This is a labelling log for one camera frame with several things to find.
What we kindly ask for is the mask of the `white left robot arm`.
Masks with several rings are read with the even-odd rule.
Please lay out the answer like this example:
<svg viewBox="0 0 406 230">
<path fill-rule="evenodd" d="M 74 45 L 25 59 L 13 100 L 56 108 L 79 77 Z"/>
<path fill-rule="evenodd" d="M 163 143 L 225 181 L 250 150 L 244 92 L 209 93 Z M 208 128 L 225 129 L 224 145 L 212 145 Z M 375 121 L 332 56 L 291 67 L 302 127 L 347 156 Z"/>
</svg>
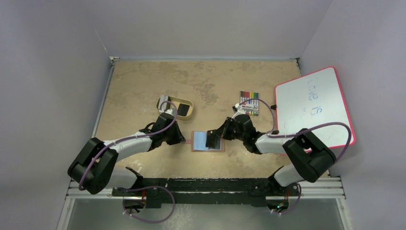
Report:
<svg viewBox="0 0 406 230">
<path fill-rule="evenodd" d="M 68 168 L 68 176 L 80 191 L 94 195 L 110 181 L 118 161 L 138 153 L 152 151 L 166 143 L 185 142 L 177 123 L 175 107 L 161 110 L 157 120 L 138 132 L 115 140 L 89 139 Z"/>
</svg>

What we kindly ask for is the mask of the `pink leather card holder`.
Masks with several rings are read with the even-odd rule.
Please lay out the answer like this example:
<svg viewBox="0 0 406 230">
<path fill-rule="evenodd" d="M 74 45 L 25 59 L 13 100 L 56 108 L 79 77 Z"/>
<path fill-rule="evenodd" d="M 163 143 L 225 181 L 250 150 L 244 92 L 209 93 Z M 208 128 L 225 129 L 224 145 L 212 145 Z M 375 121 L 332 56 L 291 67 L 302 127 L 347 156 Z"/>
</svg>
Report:
<svg viewBox="0 0 406 230">
<path fill-rule="evenodd" d="M 190 145 L 191 152 L 225 152 L 225 141 L 207 131 L 192 131 L 185 144 Z"/>
</svg>

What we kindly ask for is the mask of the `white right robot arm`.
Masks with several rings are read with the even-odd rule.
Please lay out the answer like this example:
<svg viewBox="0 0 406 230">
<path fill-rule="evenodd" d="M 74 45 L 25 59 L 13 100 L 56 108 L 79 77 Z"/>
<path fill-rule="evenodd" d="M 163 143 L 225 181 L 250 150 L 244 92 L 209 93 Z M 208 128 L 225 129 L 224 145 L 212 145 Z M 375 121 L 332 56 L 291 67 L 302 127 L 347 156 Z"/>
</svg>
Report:
<svg viewBox="0 0 406 230">
<path fill-rule="evenodd" d="M 275 195 L 282 194 L 293 183 L 314 183 L 337 161 L 331 149 L 309 129 L 303 128 L 291 138 L 271 138 L 257 131 L 246 114 L 227 117 L 218 129 L 207 131 L 206 146 L 215 147 L 217 138 L 240 140 L 250 153 L 287 155 L 291 164 L 269 177 L 269 189 Z"/>
</svg>

